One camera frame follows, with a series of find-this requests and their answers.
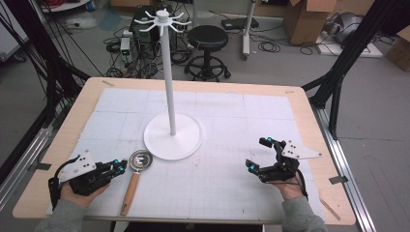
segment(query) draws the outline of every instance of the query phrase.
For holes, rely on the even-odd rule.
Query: stool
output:
[[[184,68],[185,73],[190,73],[193,76],[192,80],[201,78],[203,80],[216,79],[222,73],[225,78],[229,78],[231,73],[223,62],[217,57],[211,56],[211,52],[219,51],[228,44],[228,35],[225,31],[217,26],[203,25],[192,28],[188,32],[188,42],[199,50],[204,51],[203,56],[196,56],[191,59]],[[203,59],[202,64],[195,63],[199,59]]]

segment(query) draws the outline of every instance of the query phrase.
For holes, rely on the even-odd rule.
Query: gray floor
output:
[[[81,12],[68,11],[60,17]],[[129,14],[114,14],[107,8],[97,10],[93,17],[99,26],[76,31],[73,37],[97,68],[105,73],[110,56],[103,40],[129,25],[131,19]],[[222,16],[204,17],[201,22],[220,25],[221,19]],[[259,18],[258,21],[260,27],[257,30],[278,25],[276,19]],[[263,35],[284,38],[281,28]],[[299,47],[281,45],[279,53],[271,53],[260,51],[258,45],[258,42],[251,42],[251,55],[244,61],[240,34],[230,34],[228,46],[215,54],[232,72],[231,78],[222,78],[221,82],[302,86],[326,73],[337,59],[336,56],[319,55],[314,47],[312,55],[305,55]],[[375,45],[384,54],[390,48],[384,43]],[[78,68],[100,76],[72,42],[68,42],[68,48]],[[190,80],[182,67],[173,66],[172,70],[174,79]],[[162,73],[153,78],[163,78]],[[378,231],[408,231],[410,228],[410,184],[406,178],[410,176],[409,87],[410,73],[403,72],[386,58],[358,59],[343,82],[337,134]],[[45,106],[43,89],[30,62],[2,64],[0,96],[0,147],[3,151],[0,163],[3,163]],[[12,215],[15,202],[30,176],[27,172],[0,213],[0,231],[30,231],[37,224],[37,220],[17,219]],[[331,226],[330,230],[360,231],[360,228],[356,224]],[[109,222],[85,221],[83,231],[109,231]],[[272,226],[268,231],[280,230]]]

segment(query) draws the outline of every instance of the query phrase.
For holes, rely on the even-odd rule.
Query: human arm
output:
[[[271,183],[279,189],[284,199],[282,207],[285,220],[282,224],[282,231],[328,231],[323,219],[313,213],[296,178],[291,178],[285,182],[276,181]]]
[[[109,185],[94,191],[88,196],[78,195],[73,192],[69,183],[61,188],[61,196],[52,216],[42,220],[36,227],[36,232],[47,231],[81,231],[82,219],[91,202]]]

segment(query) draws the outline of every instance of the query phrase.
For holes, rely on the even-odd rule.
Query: box flap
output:
[[[308,12],[333,12],[337,0],[307,0]]]
[[[410,25],[408,25],[403,30],[397,33],[398,36],[402,37],[404,40],[410,42]]]
[[[290,4],[292,4],[292,6],[294,7],[296,4],[298,4],[298,2],[300,2],[301,0],[289,0]]]

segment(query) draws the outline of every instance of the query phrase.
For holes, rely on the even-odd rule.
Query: person's left hand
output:
[[[101,187],[99,189],[97,189],[96,191],[94,191],[93,193],[91,193],[88,196],[83,196],[83,195],[79,195],[79,194],[75,194],[73,192],[72,187],[70,186],[70,184],[68,182],[64,183],[64,185],[61,187],[61,195],[60,195],[60,199],[62,200],[67,200],[67,201],[71,201],[74,204],[77,204],[81,207],[84,208],[88,208],[88,206],[90,206],[91,202],[101,193],[103,193],[107,188],[109,187],[109,184]]]

